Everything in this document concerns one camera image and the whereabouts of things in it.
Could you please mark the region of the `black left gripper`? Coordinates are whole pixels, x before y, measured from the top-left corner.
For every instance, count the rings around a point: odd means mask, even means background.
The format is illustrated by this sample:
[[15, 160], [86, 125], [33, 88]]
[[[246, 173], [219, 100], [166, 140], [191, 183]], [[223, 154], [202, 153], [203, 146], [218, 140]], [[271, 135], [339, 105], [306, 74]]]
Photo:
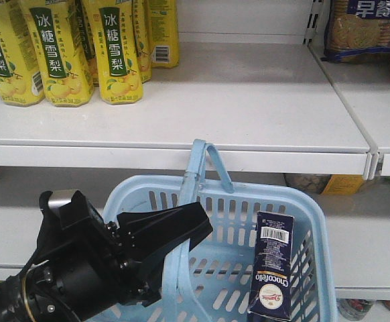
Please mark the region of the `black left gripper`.
[[213, 232], [199, 202], [160, 211], [44, 215], [37, 285], [58, 302], [60, 317], [86, 321], [115, 304], [157, 302], [166, 256], [185, 241], [195, 248]]

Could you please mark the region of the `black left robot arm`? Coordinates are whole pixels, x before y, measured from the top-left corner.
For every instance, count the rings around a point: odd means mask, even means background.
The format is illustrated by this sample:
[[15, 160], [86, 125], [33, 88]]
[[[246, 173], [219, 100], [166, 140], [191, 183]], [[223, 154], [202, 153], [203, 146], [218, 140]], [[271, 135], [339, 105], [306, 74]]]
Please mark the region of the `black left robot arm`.
[[33, 268], [0, 283], [0, 321], [86, 321], [120, 304], [157, 302], [164, 260], [211, 232], [200, 203], [126, 213], [105, 223], [89, 203], [44, 212]]

